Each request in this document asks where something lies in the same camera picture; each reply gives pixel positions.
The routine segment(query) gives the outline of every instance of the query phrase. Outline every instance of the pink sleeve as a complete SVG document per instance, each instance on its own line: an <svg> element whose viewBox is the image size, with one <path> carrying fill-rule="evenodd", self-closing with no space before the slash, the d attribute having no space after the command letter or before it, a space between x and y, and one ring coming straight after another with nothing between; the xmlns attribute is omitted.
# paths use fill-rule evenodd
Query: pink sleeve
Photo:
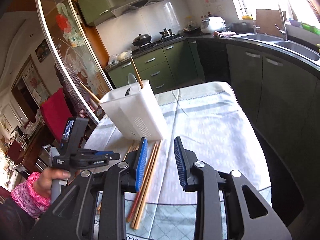
<svg viewBox="0 0 320 240"><path fill-rule="evenodd" d="M12 199L33 218L38 218L50 206L50 198L40 196L33 189L33 182L39 176L39 172L33 172L25 182L17 185L11 192Z"/></svg>

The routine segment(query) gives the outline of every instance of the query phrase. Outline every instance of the cabinet handle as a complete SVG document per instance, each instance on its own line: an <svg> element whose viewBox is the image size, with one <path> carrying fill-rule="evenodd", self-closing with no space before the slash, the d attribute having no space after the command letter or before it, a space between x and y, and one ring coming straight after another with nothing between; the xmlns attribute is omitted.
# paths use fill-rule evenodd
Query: cabinet handle
<svg viewBox="0 0 320 240"><path fill-rule="evenodd" d="M253 54L253 53L250 53L250 52L245 52L246 55L248 55L249 57L260 57L259 54Z"/></svg>
<svg viewBox="0 0 320 240"><path fill-rule="evenodd" d="M161 87L163 87L164 86L164 83L161 85L161 86L158 86L158 87L156 87L156 88L161 88Z"/></svg>
<svg viewBox="0 0 320 240"><path fill-rule="evenodd" d="M281 62L276 62L276 61L274 61L274 60L272 60L272 59L269 59L269 58L267 58L267 62L271 63L272 65L276 65L276 66L280 66L280 67L283 66L283 63L281 63Z"/></svg>
<svg viewBox="0 0 320 240"><path fill-rule="evenodd" d="M99 16L101 15L101 14L104 14L105 12L108 12L109 10L105 10L105 11L103 11L102 13L100 13L99 14Z"/></svg>
<svg viewBox="0 0 320 240"><path fill-rule="evenodd" d="M172 45L172 46L170 46L170 47L165 48L164 50L172 49L172 48L173 48L173 45Z"/></svg>
<svg viewBox="0 0 320 240"><path fill-rule="evenodd" d="M149 60L145 61L144 63L148 63L148 62L153 61L153 60L155 60L155 59L156 59L156 58L153 57L152 59L149 59Z"/></svg>
<svg viewBox="0 0 320 240"><path fill-rule="evenodd" d="M156 72L156 73L153 73L153 74L151 74L150 76L155 76L155 75L158 75L160 73L160 71L158 71L158 72Z"/></svg>
<svg viewBox="0 0 320 240"><path fill-rule="evenodd" d="M129 66L130 64L131 64L131 62L129 62L129 63L127 63L127 64L125 64L125 65L123 65L123 66L121 66L121 67L124 68L124 67Z"/></svg>

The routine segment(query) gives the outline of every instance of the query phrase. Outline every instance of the rice cooker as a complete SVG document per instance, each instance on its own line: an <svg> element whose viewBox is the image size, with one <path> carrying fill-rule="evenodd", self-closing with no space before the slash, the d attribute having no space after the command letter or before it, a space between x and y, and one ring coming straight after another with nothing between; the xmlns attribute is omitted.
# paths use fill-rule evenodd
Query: rice cooker
<svg viewBox="0 0 320 240"><path fill-rule="evenodd" d="M225 30L226 25L221 17L208 17L201 22L201 31L203 33L214 33L214 31Z"/></svg>

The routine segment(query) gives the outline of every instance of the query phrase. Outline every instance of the small screen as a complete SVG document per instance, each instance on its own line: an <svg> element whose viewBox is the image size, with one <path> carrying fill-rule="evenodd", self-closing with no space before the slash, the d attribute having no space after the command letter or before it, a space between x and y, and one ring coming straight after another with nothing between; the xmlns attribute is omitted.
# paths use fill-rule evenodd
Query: small screen
<svg viewBox="0 0 320 240"><path fill-rule="evenodd" d="M64 130L64 132L62 134L62 140L65 142L67 142L69 140L71 129L73 126L73 122L74 122L74 120L68 121L68 123L66 125L66 129Z"/></svg>

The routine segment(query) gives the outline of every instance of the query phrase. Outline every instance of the white plastic container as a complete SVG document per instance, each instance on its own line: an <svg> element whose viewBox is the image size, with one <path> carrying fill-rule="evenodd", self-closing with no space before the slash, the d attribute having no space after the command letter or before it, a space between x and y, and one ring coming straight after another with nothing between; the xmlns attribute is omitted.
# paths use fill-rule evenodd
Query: white plastic container
<svg viewBox="0 0 320 240"><path fill-rule="evenodd" d="M165 139L168 135L167 123L149 81L143 80L142 83L142 90L138 89L139 84L130 84L106 93L100 105L127 139ZM129 95L124 96L129 87Z"/></svg>

